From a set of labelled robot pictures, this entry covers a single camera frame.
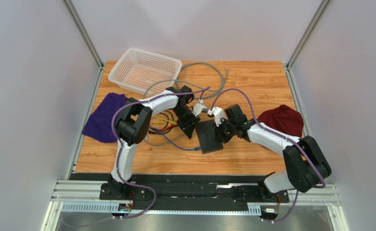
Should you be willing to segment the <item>black network switch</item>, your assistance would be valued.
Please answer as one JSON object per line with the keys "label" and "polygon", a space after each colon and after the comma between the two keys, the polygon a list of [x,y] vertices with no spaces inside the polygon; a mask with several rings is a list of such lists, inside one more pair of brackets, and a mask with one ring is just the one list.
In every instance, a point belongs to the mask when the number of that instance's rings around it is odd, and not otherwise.
{"label": "black network switch", "polygon": [[215,139],[215,131],[213,129],[213,120],[207,120],[199,122],[195,126],[201,151],[203,154],[220,151],[223,149],[223,145],[220,141]]}

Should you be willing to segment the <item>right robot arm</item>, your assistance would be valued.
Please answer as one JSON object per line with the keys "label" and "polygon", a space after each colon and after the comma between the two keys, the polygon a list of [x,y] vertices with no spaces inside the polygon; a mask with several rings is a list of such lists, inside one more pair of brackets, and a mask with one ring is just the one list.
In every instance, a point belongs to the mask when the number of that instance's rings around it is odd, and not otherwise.
{"label": "right robot arm", "polygon": [[311,136],[299,138],[275,130],[255,118],[247,119],[239,105],[223,110],[213,107],[207,112],[214,119],[215,139],[229,142],[234,136],[259,144],[284,159],[285,171],[273,172],[258,181],[257,195],[271,201],[281,191],[323,188],[325,179],[332,174],[317,141]]}

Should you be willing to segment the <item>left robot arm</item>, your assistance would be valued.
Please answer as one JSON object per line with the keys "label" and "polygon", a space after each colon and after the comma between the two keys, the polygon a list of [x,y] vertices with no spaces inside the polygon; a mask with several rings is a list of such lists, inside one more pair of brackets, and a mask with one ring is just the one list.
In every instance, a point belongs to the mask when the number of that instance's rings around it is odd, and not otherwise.
{"label": "left robot arm", "polygon": [[187,86],[178,90],[168,87],[163,92],[142,100],[129,98],[113,116],[112,132],[118,141],[115,165],[108,181],[101,186],[100,199],[126,200],[135,189],[129,180],[138,145],[146,138],[151,118],[166,110],[173,110],[177,126],[184,135],[192,138],[195,126],[200,121],[198,113],[187,106],[194,99],[195,92]]}

